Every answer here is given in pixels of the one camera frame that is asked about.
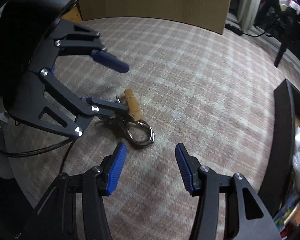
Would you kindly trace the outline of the tan keychain with metal rings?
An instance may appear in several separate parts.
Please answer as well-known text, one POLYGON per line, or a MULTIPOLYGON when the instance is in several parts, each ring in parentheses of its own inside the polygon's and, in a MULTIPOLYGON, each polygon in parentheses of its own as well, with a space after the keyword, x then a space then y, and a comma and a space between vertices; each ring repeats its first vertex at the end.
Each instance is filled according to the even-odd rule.
POLYGON ((134 96, 131 88, 124 91, 125 103, 122 103, 120 98, 116 97, 116 103, 119 105, 127 106, 127 113, 115 114, 110 118, 99 119, 102 122, 116 126, 121 129, 123 137, 128 140, 133 146, 137 148, 147 148, 154 144, 155 134, 151 126, 143 120, 141 108, 134 96), (133 133, 129 127, 133 126, 135 129, 141 129, 147 133, 147 137, 143 140, 137 140, 133 137, 133 133))

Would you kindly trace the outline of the black storage bin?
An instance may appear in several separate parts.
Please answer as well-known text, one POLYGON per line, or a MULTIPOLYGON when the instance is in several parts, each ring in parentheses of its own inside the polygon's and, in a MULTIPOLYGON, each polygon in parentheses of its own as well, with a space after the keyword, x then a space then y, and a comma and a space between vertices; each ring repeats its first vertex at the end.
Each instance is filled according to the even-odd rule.
POLYGON ((300 205, 296 188, 293 155, 298 151, 295 142, 296 118, 300 119, 300 92, 287 79, 274 90, 274 130, 268 166, 258 196, 282 232, 300 205))

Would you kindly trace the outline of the cardboard box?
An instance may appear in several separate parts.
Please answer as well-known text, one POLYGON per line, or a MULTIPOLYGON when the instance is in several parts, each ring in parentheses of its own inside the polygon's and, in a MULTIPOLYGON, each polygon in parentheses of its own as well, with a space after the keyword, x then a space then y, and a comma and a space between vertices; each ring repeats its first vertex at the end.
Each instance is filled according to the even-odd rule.
POLYGON ((83 20, 147 17, 182 22, 222 34, 230 0, 80 0, 83 20))

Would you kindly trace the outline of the black power strip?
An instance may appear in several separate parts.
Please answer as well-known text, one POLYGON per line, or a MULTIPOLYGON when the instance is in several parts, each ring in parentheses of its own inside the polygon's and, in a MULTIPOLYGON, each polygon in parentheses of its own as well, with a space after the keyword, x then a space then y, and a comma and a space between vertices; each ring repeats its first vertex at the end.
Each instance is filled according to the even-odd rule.
POLYGON ((231 25, 229 23, 225 24, 225 29, 228 29, 229 31, 232 31, 233 33, 235 33, 238 36, 242 36, 244 34, 244 30, 242 30, 239 27, 236 27, 234 25, 231 25))

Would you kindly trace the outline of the black desk leg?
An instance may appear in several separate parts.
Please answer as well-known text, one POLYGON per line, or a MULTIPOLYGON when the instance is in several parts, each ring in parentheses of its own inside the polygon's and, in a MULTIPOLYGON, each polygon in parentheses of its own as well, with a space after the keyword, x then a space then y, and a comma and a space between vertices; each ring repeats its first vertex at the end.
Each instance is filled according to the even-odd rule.
POLYGON ((278 54, 276 56, 276 59, 274 61, 274 66, 275 67, 278 67, 286 49, 287 49, 287 46, 288 46, 288 41, 289 41, 289 36, 290 36, 290 28, 287 27, 285 29, 285 33, 283 35, 283 38, 282 38, 282 42, 281 42, 281 46, 279 48, 279 51, 278 51, 278 54))

